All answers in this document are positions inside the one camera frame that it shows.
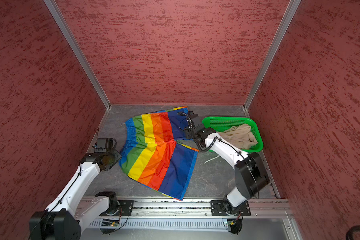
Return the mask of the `rainbow striped shorts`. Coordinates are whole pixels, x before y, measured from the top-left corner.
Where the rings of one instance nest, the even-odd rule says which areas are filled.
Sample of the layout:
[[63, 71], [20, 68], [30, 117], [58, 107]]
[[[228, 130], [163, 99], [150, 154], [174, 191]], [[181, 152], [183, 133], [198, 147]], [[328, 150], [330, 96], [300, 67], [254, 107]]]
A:
[[125, 122], [127, 139], [119, 165], [130, 179], [183, 200], [199, 151], [186, 139], [187, 107], [142, 114]]

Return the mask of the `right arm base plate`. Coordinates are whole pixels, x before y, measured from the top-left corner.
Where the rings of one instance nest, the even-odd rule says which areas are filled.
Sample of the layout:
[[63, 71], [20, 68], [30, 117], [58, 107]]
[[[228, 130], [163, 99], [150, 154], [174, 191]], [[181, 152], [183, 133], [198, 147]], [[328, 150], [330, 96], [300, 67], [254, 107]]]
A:
[[232, 207], [228, 201], [224, 200], [212, 200], [210, 204], [212, 216], [251, 216], [251, 210], [248, 201], [244, 201], [237, 207]]

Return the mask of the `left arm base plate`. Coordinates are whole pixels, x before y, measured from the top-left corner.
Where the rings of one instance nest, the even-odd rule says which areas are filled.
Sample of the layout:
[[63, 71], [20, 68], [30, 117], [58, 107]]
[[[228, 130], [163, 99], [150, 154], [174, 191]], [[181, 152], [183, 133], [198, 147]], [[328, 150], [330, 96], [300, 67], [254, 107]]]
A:
[[119, 200], [116, 207], [110, 207], [105, 212], [101, 213], [101, 216], [107, 217], [120, 217], [120, 216], [131, 216], [134, 200]]

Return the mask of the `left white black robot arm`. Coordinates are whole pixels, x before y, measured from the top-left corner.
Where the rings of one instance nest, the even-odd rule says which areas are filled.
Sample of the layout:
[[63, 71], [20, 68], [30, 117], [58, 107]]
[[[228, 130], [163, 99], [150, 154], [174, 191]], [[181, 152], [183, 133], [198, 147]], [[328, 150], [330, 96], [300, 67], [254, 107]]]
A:
[[92, 181], [100, 172], [110, 170], [121, 155], [115, 150], [97, 150], [86, 154], [76, 173], [60, 194], [30, 221], [30, 240], [78, 240], [83, 231], [100, 214], [122, 215], [115, 192], [100, 192], [78, 211], [77, 208]]

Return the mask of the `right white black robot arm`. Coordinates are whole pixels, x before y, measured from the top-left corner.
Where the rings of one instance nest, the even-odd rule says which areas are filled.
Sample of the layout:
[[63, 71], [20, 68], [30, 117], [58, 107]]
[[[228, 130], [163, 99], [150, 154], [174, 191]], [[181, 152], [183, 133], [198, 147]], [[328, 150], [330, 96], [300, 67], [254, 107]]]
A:
[[250, 126], [243, 124], [217, 132], [205, 127], [192, 111], [179, 115], [185, 116], [188, 122], [184, 128], [186, 139], [193, 140], [200, 152], [217, 153], [234, 169], [235, 187], [224, 197], [223, 207], [228, 215], [239, 213], [241, 205], [253, 197], [259, 197], [260, 190], [270, 182], [260, 155], [244, 151], [255, 145]]

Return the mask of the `green plastic basket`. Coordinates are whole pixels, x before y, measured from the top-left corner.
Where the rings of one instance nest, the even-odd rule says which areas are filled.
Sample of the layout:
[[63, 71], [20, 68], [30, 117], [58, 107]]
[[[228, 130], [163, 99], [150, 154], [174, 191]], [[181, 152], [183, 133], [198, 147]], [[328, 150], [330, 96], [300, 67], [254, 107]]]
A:
[[244, 150], [248, 153], [260, 152], [263, 150], [264, 143], [259, 132], [258, 126], [252, 119], [244, 117], [206, 117], [202, 120], [202, 123], [206, 128], [211, 127], [217, 132], [224, 132], [231, 127], [238, 127], [243, 124], [247, 124], [251, 127], [251, 133], [257, 140], [257, 144], [250, 147], [249, 150]]

